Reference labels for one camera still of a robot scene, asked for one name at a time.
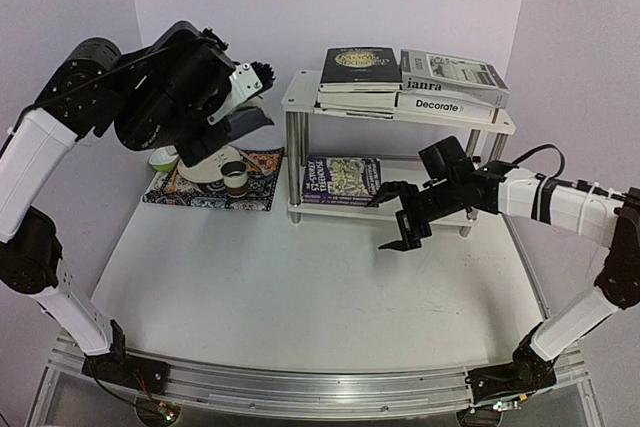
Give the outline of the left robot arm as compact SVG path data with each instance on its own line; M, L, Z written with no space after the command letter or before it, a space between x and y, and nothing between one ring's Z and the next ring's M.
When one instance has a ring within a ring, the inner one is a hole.
M168 367L132 355L123 328L75 282L52 210L40 198L91 136L113 131L133 152L173 146L188 164L237 138L237 65L227 49L213 31L186 21L128 53L104 37L83 40L2 146L1 281L71 335L83 373L99 383L149 381L160 391Z

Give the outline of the brown Decorate book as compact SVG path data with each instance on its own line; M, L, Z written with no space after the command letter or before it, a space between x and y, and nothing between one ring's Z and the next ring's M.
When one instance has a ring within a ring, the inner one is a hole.
M396 96L396 107L399 112L461 118L487 124L494 122L497 111L493 107L459 99L402 93Z

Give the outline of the blue orange paperback book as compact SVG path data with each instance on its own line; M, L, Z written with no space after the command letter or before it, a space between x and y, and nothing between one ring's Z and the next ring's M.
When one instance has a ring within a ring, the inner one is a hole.
M392 92L319 92L320 104L351 107L393 108L397 93Z

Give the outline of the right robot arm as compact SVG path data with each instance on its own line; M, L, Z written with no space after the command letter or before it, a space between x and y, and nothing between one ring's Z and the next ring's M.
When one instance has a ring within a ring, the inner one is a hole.
M399 199L395 218L401 233L385 249L418 249L431 236L432 222L459 211L528 218L585 237L607 249L593 285L560 312L536 325L508 363L471 370L465 379L475 407L515 402L557 382L555 363L574 342L613 314L639 303L639 191L604 189L598 183L567 181L523 167L535 147L512 162L476 166L459 141L447 137L419 153L429 176L417 186L381 184L369 201L375 207Z

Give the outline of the dark blue paperback book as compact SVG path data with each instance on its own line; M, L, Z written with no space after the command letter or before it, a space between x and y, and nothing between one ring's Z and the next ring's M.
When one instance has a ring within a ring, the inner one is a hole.
M274 121L257 106L236 109L227 116L228 140L235 141L263 127L274 126Z

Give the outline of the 52-Storey Treehouse book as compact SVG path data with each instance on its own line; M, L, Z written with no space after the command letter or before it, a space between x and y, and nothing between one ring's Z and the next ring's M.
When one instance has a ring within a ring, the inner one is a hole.
M310 156L302 182L302 200L365 207L381 183L378 158Z

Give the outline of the black notebook with barcode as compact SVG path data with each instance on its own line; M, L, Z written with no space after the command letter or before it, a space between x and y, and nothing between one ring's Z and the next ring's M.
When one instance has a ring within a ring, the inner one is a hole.
M400 67L390 47L339 47L327 50L320 92L396 91Z

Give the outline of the grey photo cover book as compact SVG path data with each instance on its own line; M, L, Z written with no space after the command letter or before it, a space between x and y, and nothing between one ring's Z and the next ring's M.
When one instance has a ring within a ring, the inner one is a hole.
M508 104L509 88L484 61L402 49L400 70L404 90L456 92L502 109Z

